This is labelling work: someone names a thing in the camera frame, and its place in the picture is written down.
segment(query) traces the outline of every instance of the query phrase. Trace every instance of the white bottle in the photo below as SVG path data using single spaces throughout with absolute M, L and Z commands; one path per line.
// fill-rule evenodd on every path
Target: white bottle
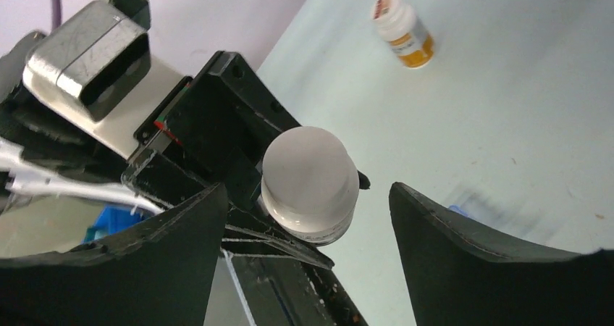
M 316 245 L 340 238 L 358 199 L 358 171 L 330 132 L 293 128 L 278 136 L 262 162 L 262 201 L 290 234 Z
M 371 18 L 378 34 L 406 67 L 421 67 L 433 57 L 433 38 L 408 4 L 377 0 Z

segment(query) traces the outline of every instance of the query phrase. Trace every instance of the bottle label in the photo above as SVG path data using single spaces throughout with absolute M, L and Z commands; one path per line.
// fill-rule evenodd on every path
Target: bottle label
M 433 38 L 419 18 L 409 33 L 389 44 L 406 67 L 420 67 L 433 57 Z

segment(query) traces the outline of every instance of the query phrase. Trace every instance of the screw hole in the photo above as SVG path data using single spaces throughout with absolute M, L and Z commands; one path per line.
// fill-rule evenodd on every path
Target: screw hole
M 271 110 L 273 110 L 273 112 L 276 114 L 279 114 L 280 112 L 284 111 L 284 107 L 278 101 L 273 101 L 271 103 Z
M 243 78 L 244 74 L 243 69 L 241 69 L 238 65 L 232 67 L 232 76 L 235 76 L 236 78 Z

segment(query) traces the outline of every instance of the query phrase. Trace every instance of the table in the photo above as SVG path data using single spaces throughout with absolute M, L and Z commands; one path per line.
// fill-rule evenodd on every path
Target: table
M 436 51 L 400 65 L 376 0 L 308 0 L 258 74 L 372 182 L 322 251 L 370 325 L 414 325 L 388 209 L 403 181 L 511 235 L 614 246 L 614 0 L 406 0 Z

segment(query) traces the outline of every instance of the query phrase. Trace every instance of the purple cable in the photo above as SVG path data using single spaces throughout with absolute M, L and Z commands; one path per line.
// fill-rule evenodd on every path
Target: purple cable
M 51 29 L 62 23 L 62 0 L 51 0 Z

